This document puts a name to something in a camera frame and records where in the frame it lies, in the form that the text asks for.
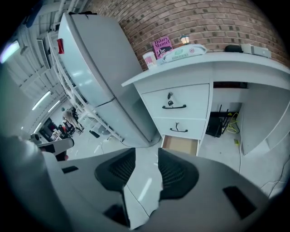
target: book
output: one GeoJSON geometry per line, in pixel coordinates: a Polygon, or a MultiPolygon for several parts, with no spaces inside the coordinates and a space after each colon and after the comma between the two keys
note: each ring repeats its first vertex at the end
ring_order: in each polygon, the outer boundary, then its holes
{"type": "Polygon", "coordinates": [[[166,53],[173,49],[168,36],[163,36],[155,40],[153,42],[153,48],[157,59],[162,58],[166,53]]]}

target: ceiling light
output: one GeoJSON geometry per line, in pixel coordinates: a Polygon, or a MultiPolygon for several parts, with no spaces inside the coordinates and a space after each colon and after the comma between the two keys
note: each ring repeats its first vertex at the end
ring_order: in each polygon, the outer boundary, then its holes
{"type": "Polygon", "coordinates": [[[35,106],[32,108],[32,110],[34,111],[35,108],[50,94],[50,91],[48,91],[36,104],[35,106]]]}
{"type": "Polygon", "coordinates": [[[20,48],[18,41],[9,44],[0,55],[0,62],[4,63],[13,53],[20,48]]]}
{"type": "Polygon", "coordinates": [[[41,125],[41,122],[38,124],[38,126],[35,129],[35,131],[33,132],[34,134],[37,132],[37,130],[39,129],[40,125],[41,125]]]}
{"type": "Polygon", "coordinates": [[[49,113],[50,111],[52,111],[53,108],[56,107],[59,103],[60,103],[60,100],[59,100],[57,103],[55,103],[55,104],[53,105],[53,107],[51,107],[51,108],[49,109],[48,113],[49,113]]]}

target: brick wall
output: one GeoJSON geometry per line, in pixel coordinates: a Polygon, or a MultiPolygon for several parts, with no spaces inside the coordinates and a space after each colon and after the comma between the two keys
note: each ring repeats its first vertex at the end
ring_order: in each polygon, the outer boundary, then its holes
{"type": "Polygon", "coordinates": [[[168,35],[176,48],[183,34],[209,52],[229,44],[266,47],[273,60],[289,65],[278,33],[249,0],[91,0],[86,10],[118,20],[144,70],[142,55],[154,40],[168,35]]]}

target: small lamp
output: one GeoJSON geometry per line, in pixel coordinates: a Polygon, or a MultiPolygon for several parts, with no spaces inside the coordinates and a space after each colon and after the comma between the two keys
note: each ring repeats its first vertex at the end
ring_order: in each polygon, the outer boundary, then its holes
{"type": "Polygon", "coordinates": [[[184,44],[184,45],[187,45],[189,44],[189,36],[188,35],[183,35],[180,37],[180,40],[181,42],[184,44]]]}

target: desk drawer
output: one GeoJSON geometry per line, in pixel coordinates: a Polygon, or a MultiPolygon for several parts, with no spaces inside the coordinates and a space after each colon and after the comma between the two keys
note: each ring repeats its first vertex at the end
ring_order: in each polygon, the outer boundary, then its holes
{"type": "Polygon", "coordinates": [[[154,118],[154,122],[162,135],[196,140],[201,139],[205,126],[205,120],[202,119],[154,118]]]}
{"type": "Polygon", "coordinates": [[[142,94],[152,117],[205,119],[209,84],[190,85],[142,94]]]}
{"type": "Polygon", "coordinates": [[[197,155],[199,140],[184,139],[165,135],[161,147],[184,152],[190,155],[197,155]]]}

